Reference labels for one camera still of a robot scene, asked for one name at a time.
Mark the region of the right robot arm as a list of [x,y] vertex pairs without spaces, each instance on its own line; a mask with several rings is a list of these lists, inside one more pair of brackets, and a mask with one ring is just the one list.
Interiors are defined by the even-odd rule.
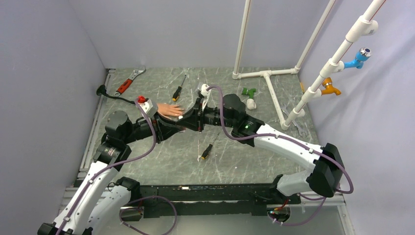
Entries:
[[303,171],[278,175],[270,189],[270,198],[282,203],[288,196],[313,191],[333,197],[343,175],[344,165],[336,146],[320,146],[286,135],[246,113],[246,105],[235,94],[223,97],[222,107],[203,107],[197,98],[193,108],[179,118],[177,125],[201,132],[205,125],[232,129],[231,137],[242,144],[263,148],[296,162]]

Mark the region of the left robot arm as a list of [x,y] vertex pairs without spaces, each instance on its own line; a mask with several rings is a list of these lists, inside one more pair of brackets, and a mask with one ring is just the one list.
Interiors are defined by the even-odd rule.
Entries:
[[129,143],[151,137],[161,142],[184,128],[175,121],[154,114],[132,123],[124,111],[109,115],[105,126],[105,140],[97,148],[86,178],[79,189],[52,223],[43,223],[39,235],[96,235],[110,218],[124,205],[140,201],[140,183],[123,177],[115,182],[104,199],[101,196],[112,179],[129,162]]

